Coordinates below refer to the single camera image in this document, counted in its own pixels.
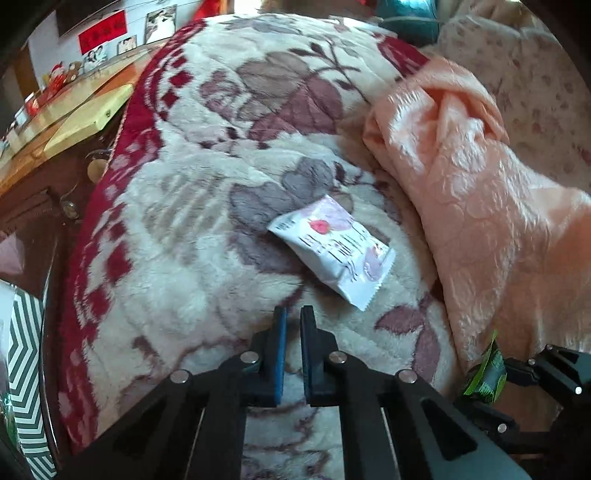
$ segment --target framed photo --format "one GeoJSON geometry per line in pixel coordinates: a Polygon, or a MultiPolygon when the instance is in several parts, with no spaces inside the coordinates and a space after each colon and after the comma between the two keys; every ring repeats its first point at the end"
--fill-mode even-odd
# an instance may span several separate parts
{"type": "Polygon", "coordinates": [[[134,35],[133,37],[127,37],[121,40],[117,44],[117,55],[121,55],[126,51],[133,50],[135,47],[138,46],[138,36],[134,35]]]}
{"type": "Polygon", "coordinates": [[[99,65],[106,63],[107,60],[107,44],[103,43],[96,48],[90,50],[84,56],[84,72],[88,73],[91,70],[94,70],[99,65]]]}
{"type": "Polygon", "coordinates": [[[160,8],[146,15],[145,42],[172,37],[177,29],[177,6],[160,8]]]}

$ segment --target peach quilted blanket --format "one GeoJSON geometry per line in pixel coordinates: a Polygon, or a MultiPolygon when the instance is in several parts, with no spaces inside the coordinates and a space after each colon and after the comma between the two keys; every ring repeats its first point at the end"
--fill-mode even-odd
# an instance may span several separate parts
{"type": "Polygon", "coordinates": [[[435,58],[379,100],[364,140],[417,208],[458,357],[591,348],[591,199],[519,161],[494,98],[435,58]]]}

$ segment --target floral pattern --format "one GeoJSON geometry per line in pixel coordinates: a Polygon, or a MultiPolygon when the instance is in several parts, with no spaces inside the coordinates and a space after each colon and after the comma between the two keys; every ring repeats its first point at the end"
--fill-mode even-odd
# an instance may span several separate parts
{"type": "MultiPolygon", "coordinates": [[[[383,34],[293,15],[192,23],[158,52],[90,201],[64,297],[60,402],[76,451],[175,369],[243,351],[278,304],[313,304],[318,325],[371,368],[414,367],[437,388],[454,380],[420,221],[362,141],[373,98],[425,61],[383,34]],[[397,252],[365,312],[267,232],[326,194],[397,252]]],[[[243,478],[342,479],[338,417],[306,405],[295,332],[285,370],[280,407],[249,414],[243,478]]]]}

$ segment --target white snack packet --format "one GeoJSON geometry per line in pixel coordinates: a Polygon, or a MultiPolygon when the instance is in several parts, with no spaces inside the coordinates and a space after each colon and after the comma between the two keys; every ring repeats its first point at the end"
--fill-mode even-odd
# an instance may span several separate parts
{"type": "Polygon", "coordinates": [[[396,252],[328,195],[274,219],[267,229],[290,246],[322,283],[365,311],[396,252]]]}

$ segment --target green and white zigzag pattern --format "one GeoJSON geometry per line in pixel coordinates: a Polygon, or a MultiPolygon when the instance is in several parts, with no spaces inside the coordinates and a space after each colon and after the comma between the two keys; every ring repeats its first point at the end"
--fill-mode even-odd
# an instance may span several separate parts
{"type": "Polygon", "coordinates": [[[41,418],[39,341],[41,302],[17,289],[10,325],[8,371],[10,393],[22,452],[37,480],[56,474],[41,418]]]}

